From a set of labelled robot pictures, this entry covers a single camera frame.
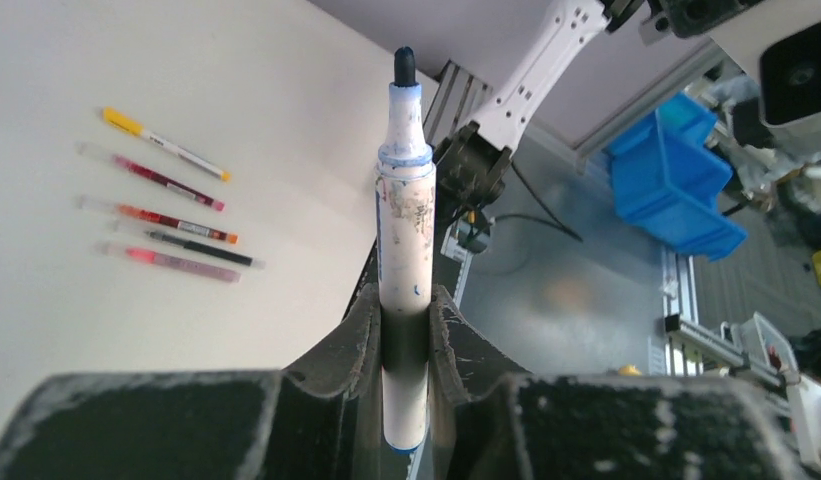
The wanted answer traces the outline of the white marker orange tip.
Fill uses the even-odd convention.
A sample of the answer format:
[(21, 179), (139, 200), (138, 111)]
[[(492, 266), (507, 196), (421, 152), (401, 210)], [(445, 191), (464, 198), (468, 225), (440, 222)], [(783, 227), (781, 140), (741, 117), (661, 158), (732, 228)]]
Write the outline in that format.
[(199, 155), (190, 152), (184, 147), (168, 139), (165, 139), (164, 137), (158, 135), (155, 132), (152, 132), (148, 129), (143, 129), (139, 133), (139, 136), (143, 139), (150, 141), (154, 145), (162, 148), (164, 151), (171, 153), (177, 156), (178, 158), (204, 170), (205, 172), (209, 173), (210, 175), (214, 176), (215, 178), (218, 178), (223, 182), (228, 182), (231, 179), (231, 174), (228, 171), (200, 157)]

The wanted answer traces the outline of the black gel pen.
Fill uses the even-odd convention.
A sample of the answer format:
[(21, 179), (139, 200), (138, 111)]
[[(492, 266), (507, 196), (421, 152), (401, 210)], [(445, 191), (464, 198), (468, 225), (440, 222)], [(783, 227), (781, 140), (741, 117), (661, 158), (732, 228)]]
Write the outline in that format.
[(137, 234), (139, 236), (147, 237), (151, 240), (160, 243), (177, 246), (181, 249), (190, 252), (199, 253), (205, 256), (234, 263), (237, 265), (257, 269), (264, 269), (266, 267), (266, 263), (264, 261), (256, 259), (254, 257), (235, 253), (233, 251), (225, 250), (218, 247), (213, 247), (205, 243), (188, 240), (181, 236), (172, 233), (167, 233), (164, 230), (157, 227), (142, 226), (138, 223), (131, 223), (127, 221), (116, 221), (113, 223), (113, 227), (114, 230), (117, 232)]

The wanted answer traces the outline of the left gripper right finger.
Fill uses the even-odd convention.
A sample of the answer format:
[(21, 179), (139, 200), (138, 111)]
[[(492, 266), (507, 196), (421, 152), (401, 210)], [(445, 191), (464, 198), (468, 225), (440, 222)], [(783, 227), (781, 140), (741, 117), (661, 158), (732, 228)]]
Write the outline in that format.
[(713, 377), (526, 371), (436, 287), (430, 435), (438, 479), (805, 479), (763, 393)]

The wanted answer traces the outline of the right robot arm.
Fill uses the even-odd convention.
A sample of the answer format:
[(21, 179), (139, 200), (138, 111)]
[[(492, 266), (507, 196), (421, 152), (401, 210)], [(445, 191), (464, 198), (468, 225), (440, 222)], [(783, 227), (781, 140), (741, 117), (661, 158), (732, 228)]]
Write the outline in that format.
[(503, 85), (436, 146), (437, 216), (493, 203), (524, 131), (552, 87), (611, 23), (607, 1), (553, 1), (532, 44)]

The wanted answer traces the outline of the pink gel pen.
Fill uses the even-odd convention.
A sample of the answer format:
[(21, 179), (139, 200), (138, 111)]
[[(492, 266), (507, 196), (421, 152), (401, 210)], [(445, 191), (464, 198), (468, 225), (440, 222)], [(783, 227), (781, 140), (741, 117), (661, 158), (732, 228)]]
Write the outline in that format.
[(161, 253), (147, 248), (104, 242), (97, 247), (97, 250), (111, 257), (123, 258), (144, 265), (153, 265), (225, 283), (237, 283), (241, 279), (241, 274), (234, 270)]

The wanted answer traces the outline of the dark red gel pen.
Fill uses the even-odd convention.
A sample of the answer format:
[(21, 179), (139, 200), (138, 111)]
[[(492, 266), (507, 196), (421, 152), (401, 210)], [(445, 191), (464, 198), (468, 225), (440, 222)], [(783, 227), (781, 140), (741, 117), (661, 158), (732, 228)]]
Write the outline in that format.
[(188, 232), (203, 238), (226, 242), (228, 244), (235, 245), (239, 241), (239, 236), (234, 233), (215, 229), (182, 218), (165, 215), (162, 213), (143, 209), (125, 203), (111, 202), (99, 200), (88, 196), (81, 196), (79, 199), (79, 206), (81, 208), (101, 211), (108, 214), (120, 215), (125, 218), (130, 218), (154, 225), (173, 228), (175, 230)]

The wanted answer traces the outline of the blue capped white marker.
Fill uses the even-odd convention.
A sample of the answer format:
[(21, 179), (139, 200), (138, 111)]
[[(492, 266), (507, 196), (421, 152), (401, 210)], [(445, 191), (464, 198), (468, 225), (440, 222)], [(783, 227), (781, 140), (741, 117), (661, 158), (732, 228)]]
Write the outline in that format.
[(428, 309), (432, 296), (436, 166), (422, 121), (413, 50), (394, 53), (385, 139), (376, 163), (382, 411), (386, 443), (416, 450), (427, 431)]

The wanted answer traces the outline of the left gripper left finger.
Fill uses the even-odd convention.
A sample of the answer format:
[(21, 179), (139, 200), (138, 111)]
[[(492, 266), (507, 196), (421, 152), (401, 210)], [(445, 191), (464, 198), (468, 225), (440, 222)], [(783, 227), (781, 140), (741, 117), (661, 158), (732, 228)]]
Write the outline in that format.
[(0, 479), (376, 479), (380, 333), (368, 285), (281, 370), (51, 377), (0, 436)]

